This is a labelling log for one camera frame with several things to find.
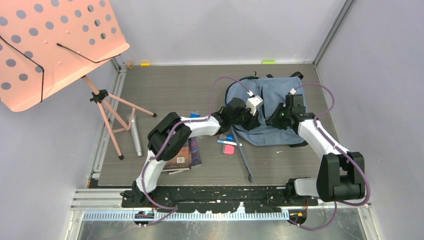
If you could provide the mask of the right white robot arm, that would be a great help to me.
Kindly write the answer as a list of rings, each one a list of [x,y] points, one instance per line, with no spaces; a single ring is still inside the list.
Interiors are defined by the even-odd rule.
[[[280,130],[293,130],[321,160],[317,177],[292,178],[285,198],[299,205],[306,196],[324,202],[359,200],[365,197],[365,159],[349,151],[327,133],[314,113],[308,113],[302,94],[287,94],[266,124]]]

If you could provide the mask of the pink eraser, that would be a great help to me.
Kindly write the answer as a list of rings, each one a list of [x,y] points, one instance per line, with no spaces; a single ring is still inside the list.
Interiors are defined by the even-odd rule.
[[[233,145],[224,144],[222,148],[222,154],[233,155],[235,153],[235,147]]]

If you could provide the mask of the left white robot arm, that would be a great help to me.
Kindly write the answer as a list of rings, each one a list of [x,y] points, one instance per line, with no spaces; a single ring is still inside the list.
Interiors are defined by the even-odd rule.
[[[260,126],[259,108],[264,101],[258,95],[247,100],[234,97],[219,111],[206,117],[181,117],[176,112],[169,113],[148,134],[148,152],[139,177],[131,189],[134,200],[141,207],[153,202],[153,191],[167,161],[177,156],[188,139],[199,136],[224,134],[233,126],[252,130]]]

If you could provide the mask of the light blue backpack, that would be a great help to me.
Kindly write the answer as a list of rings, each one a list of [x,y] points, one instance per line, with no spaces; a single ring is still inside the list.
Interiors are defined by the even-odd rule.
[[[295,133],[292,129],[278,129],[266,124],[266,120],[271,117],[279,103],[286,103],[286,94],[292,88],[302,84],[303,75],[297,71],[290,77],[273,77],[268,74],[265,78],[257,76],[246,76],[239,81],[250,89],[255,96],[263,99],[263,105],[257,109],[260,126],[250,131],[245,130],[241,125],[235,125],[231,129],[231,134],[235,142],[240,138],[246,140],[253,146],[277,146],[285,145],[291,148],[307,146],[308,143]]]

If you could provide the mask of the blue white pen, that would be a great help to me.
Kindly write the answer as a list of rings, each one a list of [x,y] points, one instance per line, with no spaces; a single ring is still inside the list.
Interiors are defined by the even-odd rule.
[[[226,141],[226,140],[220,140],[220,139],[218,139],[216,142],[217,143],[220,143],[220,144],[225,144],[225,145],[240,146],[240,147],[243,146],[242,143],[237,143],[237,142],[233,142],[233,141]]]

